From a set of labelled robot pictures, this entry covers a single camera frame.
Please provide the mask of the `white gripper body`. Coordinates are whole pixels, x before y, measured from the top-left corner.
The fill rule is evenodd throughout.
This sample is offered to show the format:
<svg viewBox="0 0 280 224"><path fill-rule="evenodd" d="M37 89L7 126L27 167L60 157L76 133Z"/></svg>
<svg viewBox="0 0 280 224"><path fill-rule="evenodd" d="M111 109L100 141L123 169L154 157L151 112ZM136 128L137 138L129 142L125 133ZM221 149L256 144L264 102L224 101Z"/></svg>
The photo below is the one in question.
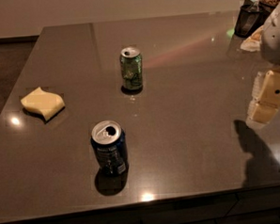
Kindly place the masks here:
<svg viewBox="0 0 280 224"><path fill-rule="evenodd" d="M260 46L266 61L280 65L280 2L263 25Z"/></svg>

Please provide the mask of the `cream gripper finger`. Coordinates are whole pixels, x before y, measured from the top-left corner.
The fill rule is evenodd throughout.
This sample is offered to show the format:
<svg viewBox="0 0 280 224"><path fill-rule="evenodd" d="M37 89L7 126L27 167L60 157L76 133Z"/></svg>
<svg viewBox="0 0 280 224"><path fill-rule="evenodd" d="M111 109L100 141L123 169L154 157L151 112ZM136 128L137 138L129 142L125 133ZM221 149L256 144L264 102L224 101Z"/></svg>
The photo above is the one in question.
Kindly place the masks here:
<svg viewBox="0 0 280 224"><path fill-rule="evenodd" d="M260 93L262 86L263 86L263 80L265 77L264 72L258 72L257 76L254 79L254 85L253 85L253 90L252 90L252 97L256 99L258 97L258 94Z"/></svg>
<svg viewBox="0 0 280 224"><path fill-rule="evenodd" d="M269 124L280 108L280 68L264 72L263 86L247 111L247 124Z"/></svg>

